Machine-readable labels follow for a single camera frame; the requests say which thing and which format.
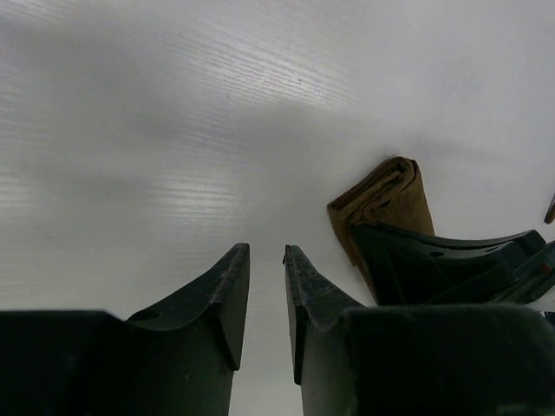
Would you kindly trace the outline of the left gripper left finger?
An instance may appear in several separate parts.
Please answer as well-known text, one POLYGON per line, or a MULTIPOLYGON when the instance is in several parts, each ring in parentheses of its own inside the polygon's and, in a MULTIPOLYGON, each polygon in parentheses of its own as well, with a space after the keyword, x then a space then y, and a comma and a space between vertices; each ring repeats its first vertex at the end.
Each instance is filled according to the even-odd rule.
POLYGON ((241 362, 250 248, 126 320, 101 310, 1 314, 4 415, 226 415, 241 362))

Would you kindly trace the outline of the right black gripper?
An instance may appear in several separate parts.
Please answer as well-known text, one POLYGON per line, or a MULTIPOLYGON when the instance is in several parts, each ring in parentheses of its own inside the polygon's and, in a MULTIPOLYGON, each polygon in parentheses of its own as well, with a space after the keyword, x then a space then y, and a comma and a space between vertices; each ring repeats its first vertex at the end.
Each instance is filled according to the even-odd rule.
POLYGON ((457 240, 353 225, 358 267, 380 306, 529 304, 554 286, 554 242, 537 231, 457 240))

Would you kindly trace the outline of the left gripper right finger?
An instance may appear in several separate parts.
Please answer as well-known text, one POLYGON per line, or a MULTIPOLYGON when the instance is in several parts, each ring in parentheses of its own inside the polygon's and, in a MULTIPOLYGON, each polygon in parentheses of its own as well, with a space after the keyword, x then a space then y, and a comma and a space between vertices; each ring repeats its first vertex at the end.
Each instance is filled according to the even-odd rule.
POLYGON ((551 415, 554 330, 505 304, 367 308, 284 253, 294 380, 307 415, 551 415))

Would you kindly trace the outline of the brown cloth napkin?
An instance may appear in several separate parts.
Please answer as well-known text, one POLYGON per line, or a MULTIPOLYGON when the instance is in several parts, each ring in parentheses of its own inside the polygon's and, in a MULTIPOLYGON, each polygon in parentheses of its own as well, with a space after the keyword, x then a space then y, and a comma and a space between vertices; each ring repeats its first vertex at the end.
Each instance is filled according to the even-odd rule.
POLYGON ((377 299, 369 266, 356 248, 350 228, 391 225, 427 236, 435 234, 421 170, 413 159, 395 156, 383 161, 359 183, 327 204, 332 229, 351 264, 359 269, 377 299))

